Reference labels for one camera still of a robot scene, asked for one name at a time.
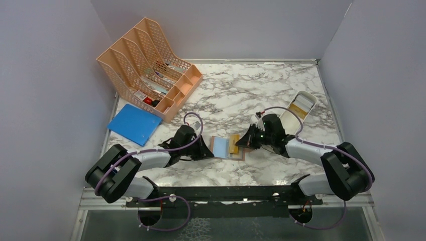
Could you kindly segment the brown leather card holder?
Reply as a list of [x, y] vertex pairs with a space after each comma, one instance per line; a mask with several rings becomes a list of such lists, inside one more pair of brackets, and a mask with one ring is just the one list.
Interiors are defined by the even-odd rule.
[[226, 159], [234, 161], [245, 161], [246, 149], [239, 147], [238, 154], [229, 154], [229, 137], [212, 136], [210, 139], [210, 151], [217, 159]]

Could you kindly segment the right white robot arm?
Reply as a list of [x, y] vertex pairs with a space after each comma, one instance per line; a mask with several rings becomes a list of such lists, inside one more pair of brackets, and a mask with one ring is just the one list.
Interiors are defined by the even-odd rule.
[[294, 203], [303, 204], [317, 194], [334, 194], [348, 201], [368, 191], [374, 183], [372, 171], [351, 143], [327, 146], [303, 141], [287, 134], [276, 114], [267, 114], [260, 122], [263, 127], [251, 124], [236, 146], [253, 150], [270, 146], [278, 155], [308, 161], [324, 169], [322, 174], [305, 175], [291, 183], [290, 199]]

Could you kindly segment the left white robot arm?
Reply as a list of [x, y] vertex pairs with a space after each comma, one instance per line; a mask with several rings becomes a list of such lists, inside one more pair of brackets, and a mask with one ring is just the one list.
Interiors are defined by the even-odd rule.
[[154, 149], [128, 152], [120, 144], [113, 145], [86, 173], [85, 181], [96, 196], [107, 203], [125, 197], [139, 198], [145, 206], [158, 199], [158, 186], [149, 178], [137, 178], [139, 171], [170, 167], [179, 161], [199, 161], [213, 158], [202, 135], [187, 125], [182, 125], [173, 137]]

